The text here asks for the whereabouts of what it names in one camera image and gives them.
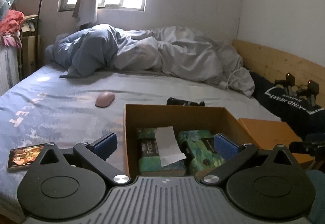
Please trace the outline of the orange box lid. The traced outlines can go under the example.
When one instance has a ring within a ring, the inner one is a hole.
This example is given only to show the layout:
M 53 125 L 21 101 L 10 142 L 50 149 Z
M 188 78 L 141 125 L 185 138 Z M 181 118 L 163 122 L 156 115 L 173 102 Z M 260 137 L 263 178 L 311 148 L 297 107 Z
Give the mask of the orange box lid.
M 240 118 L 238 122 L 261 149 L 272 150 L 278 144 L 288 148 L 291 142 L 302 141 L 285 122 L 247 118 Z

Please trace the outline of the white card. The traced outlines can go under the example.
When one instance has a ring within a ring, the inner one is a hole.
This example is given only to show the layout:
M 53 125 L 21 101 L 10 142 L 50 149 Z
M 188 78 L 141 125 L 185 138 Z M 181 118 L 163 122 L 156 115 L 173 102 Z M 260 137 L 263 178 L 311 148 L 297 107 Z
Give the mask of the white card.
M 156 128 L 155 139 L 162 167 L 186 158 L 179 148 L 172 126 Z

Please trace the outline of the smartphone with lit screen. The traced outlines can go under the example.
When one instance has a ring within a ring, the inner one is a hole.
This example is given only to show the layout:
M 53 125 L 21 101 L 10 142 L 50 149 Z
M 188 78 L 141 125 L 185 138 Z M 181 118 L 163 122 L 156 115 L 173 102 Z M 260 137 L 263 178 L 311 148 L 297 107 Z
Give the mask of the smartphone with lit screen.
M 46 145 L 47 143 L 11 149 L 7 170 L 14 171 L 29 168 Z

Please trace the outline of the open orange cardboard box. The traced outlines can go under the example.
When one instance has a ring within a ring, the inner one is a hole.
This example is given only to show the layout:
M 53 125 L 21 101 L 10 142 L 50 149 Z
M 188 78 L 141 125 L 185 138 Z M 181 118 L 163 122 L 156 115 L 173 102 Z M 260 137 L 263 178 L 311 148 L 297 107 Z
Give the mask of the open orange cardboard box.
M 126 104 L 124 107 L 125 164 L 127 173 L 134 179 L 140 175 L 136 129 L 173 127 L 181 131 L 208 130 L 211 134 L 223 133 L 238 143 L 257 145 L 238 120 L 224 107 L 164 106 Z

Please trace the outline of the printed grey bed sheet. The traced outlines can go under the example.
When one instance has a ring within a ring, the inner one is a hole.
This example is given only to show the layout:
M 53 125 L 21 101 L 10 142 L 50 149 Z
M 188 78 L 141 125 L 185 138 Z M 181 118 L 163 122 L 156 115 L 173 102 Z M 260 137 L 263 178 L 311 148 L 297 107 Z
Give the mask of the printed grey bed sheet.
M 63 69 L 48 64 L 1 96 L 1 214 L 18 223 L 24 214 L 16 191 L 24 171 L 8 171 L 11 149 L 54 142 L 69 149 L 114 132 L 117 151 L 108 159 L 125 169 L 123 112 L 126 104 L 166 104 L 169 97 L 224 107 L 235 118 L 277 121 L 254 98 L 216 87 L 153 73 L 98 71 L 89 78 L 62 78 Z M 95 106 L 101 92 L 115 94 L 110 106 Z

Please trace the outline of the black printed t-shirt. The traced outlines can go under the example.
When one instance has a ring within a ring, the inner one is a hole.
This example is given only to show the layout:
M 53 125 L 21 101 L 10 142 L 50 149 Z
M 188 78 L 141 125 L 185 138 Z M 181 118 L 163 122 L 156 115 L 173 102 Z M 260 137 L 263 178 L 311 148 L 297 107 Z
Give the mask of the black printed t-shirt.
M 255 83 L 253 97 L 276 115 L 303 141 L 324 139 L 324 108 L 311 106 L 307 100 L 292 97 L 256 72 L 250 71 Z

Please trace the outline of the black electric shaver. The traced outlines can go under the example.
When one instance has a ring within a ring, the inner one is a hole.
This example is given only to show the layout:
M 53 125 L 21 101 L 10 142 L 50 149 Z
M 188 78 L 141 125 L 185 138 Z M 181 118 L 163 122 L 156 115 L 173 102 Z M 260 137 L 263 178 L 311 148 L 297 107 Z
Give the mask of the black electric shaver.
M 178 98 L 170 97 L 167 99 L 167 106 L 205 106 L 205 102 L 201 101 L 200 103 L 182 100 Z

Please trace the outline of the wooden headboard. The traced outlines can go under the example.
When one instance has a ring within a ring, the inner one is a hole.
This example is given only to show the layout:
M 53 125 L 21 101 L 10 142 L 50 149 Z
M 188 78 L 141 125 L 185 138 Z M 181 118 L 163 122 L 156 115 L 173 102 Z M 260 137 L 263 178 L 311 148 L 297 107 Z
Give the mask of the wooden headboard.
M 233 40 L 232 45 L 244 60 L 244 66 L 270 82 L 284 79 L 291 73 L 296 86 L 306 85 L 313 80 L 319 85 L 316 104 L 324 106 L 324 67 L 291 53 L 242 40 Z

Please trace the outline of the black tripod devices red lights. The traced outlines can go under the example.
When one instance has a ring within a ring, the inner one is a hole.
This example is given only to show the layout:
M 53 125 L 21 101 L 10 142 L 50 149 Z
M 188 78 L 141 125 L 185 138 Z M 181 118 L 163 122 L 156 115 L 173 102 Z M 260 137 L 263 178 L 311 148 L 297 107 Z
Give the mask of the black tripod devices red lights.
M 296 86 L 296 79 L 291 73 L 287 73 L 285 79 L 275 80 L 274 84 L 282 86 L 286 95 L 296 99 L 304 99 L 307 101 L 309 109 L 318 109 L 316 98 L 319 94 L 319 85 L 313 80 L 309 80 L 306 85 L 298 85 L 297 90 L 293 91 Z

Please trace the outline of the blue grey pillow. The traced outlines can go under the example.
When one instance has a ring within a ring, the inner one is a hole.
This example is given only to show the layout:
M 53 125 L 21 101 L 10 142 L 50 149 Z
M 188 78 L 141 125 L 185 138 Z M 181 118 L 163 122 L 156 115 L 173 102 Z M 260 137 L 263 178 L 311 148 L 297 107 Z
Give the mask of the blue grey pillow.
M 62 78 L 86 78 L 114 68 L 118 52 L 137 43 L 122 29 L 100 24 L 68 35 L 45 49 L 46 59 L 66 69 Z

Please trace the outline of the crumpled white grey duvet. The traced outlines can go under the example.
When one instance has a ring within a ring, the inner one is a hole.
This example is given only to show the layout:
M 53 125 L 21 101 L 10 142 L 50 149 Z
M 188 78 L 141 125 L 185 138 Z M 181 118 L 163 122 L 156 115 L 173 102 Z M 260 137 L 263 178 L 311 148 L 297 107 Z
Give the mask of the crumpled white grey duvet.
M 232 45 L 208 38 L 203 32 L 181 26 L 124 31 L 137 43 L 118 52 L 115 68 L 130 72 L 150 70 L 193 82 L 218 86 L 231 72 L 244 77 L 230 89 L 251 97 L 255 84 L 242 57 Z

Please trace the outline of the white radiator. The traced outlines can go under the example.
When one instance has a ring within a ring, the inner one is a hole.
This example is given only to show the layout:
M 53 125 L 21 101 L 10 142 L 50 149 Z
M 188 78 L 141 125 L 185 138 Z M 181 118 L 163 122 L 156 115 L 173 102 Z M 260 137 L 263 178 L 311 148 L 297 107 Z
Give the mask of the white radiator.
M 2 96 L 20 81 L 17 48 L 1 45 L 0 67 L 0 95 Z

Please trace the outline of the pile of red clothes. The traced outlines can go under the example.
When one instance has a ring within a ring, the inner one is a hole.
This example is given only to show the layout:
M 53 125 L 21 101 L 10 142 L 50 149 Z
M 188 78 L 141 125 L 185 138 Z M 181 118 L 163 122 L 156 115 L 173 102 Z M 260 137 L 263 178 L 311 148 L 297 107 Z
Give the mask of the pile of red clothes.
M 17 0 L 1 0 L 1 45 L 22 49 L 20 29 L 24 14 L 12 9 Z

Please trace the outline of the cardboard boxes by wall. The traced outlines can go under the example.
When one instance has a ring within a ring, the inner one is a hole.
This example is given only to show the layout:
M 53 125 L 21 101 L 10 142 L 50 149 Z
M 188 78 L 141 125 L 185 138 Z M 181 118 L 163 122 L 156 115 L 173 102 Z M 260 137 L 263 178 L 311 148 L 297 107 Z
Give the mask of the cardboard boxes by wall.
M 21 80 L 25 79 L 36 70 L 37 58 L 35 55 L 38 53 L 38 48 L 36 47 L 36 36 L 38 36 L 38 41 L 40 40 L 40 36 L 37 32 L 37 19 L 38 15 L 36 14 L 24 17 L 20 29 L 22 49 L 19 52 L 18 66 Z

